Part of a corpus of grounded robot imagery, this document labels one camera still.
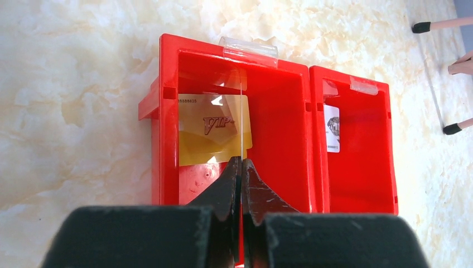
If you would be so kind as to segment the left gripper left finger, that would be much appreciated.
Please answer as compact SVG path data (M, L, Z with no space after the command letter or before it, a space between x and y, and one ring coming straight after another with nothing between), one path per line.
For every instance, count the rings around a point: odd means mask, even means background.
M43 267L233 267L242 160L187 205L86 206L63 221Z

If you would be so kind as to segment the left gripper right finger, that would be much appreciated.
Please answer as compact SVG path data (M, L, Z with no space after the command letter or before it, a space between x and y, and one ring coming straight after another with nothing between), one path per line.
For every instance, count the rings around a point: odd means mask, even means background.
M416 235L391 214L302 213L242 163L246 267L427 267Z

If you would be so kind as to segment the gold card in bin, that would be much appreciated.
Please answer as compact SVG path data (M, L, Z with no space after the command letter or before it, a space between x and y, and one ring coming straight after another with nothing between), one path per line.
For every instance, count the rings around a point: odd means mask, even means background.
M216 164L240 156L239 94L180 94L179 165ZM244 158L253 147L248 98L243 95Z

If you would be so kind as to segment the silver card in bin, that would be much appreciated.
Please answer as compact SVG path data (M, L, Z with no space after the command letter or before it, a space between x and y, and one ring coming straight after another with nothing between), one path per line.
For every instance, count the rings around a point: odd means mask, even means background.
M340 111L339 108L324 104L324 122L327 152L340 152Z

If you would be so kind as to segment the red two-compartment bin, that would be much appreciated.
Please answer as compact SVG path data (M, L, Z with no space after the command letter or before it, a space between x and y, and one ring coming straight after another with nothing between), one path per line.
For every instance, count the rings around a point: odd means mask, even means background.
M240 94L240 69L253 143L244 160L275 193L302 213L398 216L387 84L170 34L138 107L152 124L153 205L187 205L225 169L228 161L179 165L178 97ZM340 111L339 153L327 152L324 104ZM233 267L245 266L242 164L240 177Z

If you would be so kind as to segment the pink tripod stand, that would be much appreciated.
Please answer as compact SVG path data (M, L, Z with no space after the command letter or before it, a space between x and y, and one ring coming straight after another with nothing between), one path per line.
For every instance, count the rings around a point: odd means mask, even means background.
M442 28L460 27L472 25L471 17L461 17L451 20L437 21L437 22L417 22L411 29L414 34L422 34L430 32L431 30L439 30ZM454 63L447 67L447 71L450 75L456 74L467 74L472 75L472 50L467 52L464 56L460 57ZM472 118L465 121L454 123L443 127L443 133L446 135L456 134L468 127L472 126Z

